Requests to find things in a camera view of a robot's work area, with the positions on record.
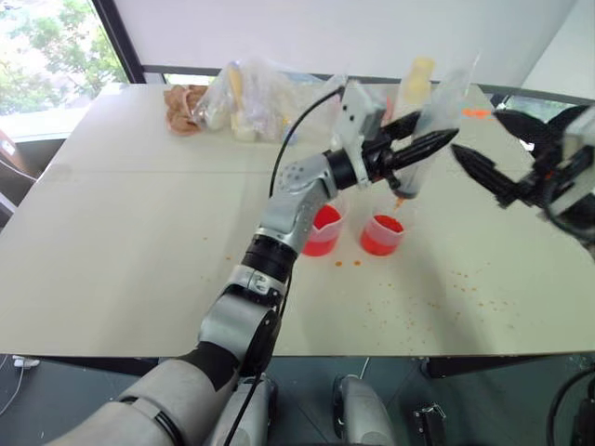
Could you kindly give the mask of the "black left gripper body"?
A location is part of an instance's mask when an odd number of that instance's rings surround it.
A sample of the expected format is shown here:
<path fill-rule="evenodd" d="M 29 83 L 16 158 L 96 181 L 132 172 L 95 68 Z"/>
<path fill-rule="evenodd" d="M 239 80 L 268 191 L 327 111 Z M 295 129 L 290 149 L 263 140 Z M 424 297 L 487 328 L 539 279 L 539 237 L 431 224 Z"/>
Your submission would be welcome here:
<path fill-rule="evenodd" d="M 362 158 L 368 178 L 372 183 L 382 179 L 386 180 L 390 187 L 400 187 L 402 181 L 397 178 L 395 172 L 400 170 L 396 167 L 403 157 L 403 148 L 395 150 L 391 147 L 393 140 L 385 133 L 378 133 L 374 139 L 365 140 L 362 145 Z"/>

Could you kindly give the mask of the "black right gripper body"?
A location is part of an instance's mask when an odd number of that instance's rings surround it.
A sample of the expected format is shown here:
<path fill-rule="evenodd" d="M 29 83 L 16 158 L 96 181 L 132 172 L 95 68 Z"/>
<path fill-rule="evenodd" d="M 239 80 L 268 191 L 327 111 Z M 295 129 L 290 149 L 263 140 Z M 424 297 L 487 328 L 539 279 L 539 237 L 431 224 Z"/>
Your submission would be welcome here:
<path fill-rule="evenodd" d="M 534 145 L 532 155 L 541 186 L 552 187 L 544 203 L 575 205 L 594 193 L 594 107 L 567 108 L 543 122 L 549 126 L 551 146 Z"/>

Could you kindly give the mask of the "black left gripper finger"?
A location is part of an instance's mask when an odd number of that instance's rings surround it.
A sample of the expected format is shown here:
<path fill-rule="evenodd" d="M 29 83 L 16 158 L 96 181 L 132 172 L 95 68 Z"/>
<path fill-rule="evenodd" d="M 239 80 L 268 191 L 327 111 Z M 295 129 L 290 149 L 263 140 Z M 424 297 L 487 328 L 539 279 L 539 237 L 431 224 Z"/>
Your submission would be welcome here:
<path fill-rule="evenodd" d="M 404 139 L 413 135 L 421 110 L 412 111 L 395 121 L 380 128 L 380 131 L 388 139 Z"/>
<path fill-rule="evenodd" d="M 414 139 L 409 146 L 393 153 L 392 170 L 398 171 L 431 157 L 449 144 L 458 132 L 457 128 L 436 130 Z"/>

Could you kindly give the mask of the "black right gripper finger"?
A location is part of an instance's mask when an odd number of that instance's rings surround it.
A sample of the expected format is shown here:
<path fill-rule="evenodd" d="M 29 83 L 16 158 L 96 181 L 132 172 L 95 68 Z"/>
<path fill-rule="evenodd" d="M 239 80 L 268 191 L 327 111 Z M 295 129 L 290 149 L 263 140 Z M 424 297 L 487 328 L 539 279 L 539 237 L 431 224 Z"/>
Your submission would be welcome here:
<path fill-rule="evenodd" d="M 508 208 L 516 201 L 530 205 L 522 196 L 519 185 L 499 172 L 491 159 L 474 149 L 455 143 L 451 145 L 451 151 L 466 174 L 491 192 L 501 207 Z"/>
<path fill-rule="evenodd" d="M 551 146 L 551 132 L 543 121 L 525 112 L 509 109 L 495 110 L 493 116 L 514 137 L 536 147 Z"/>

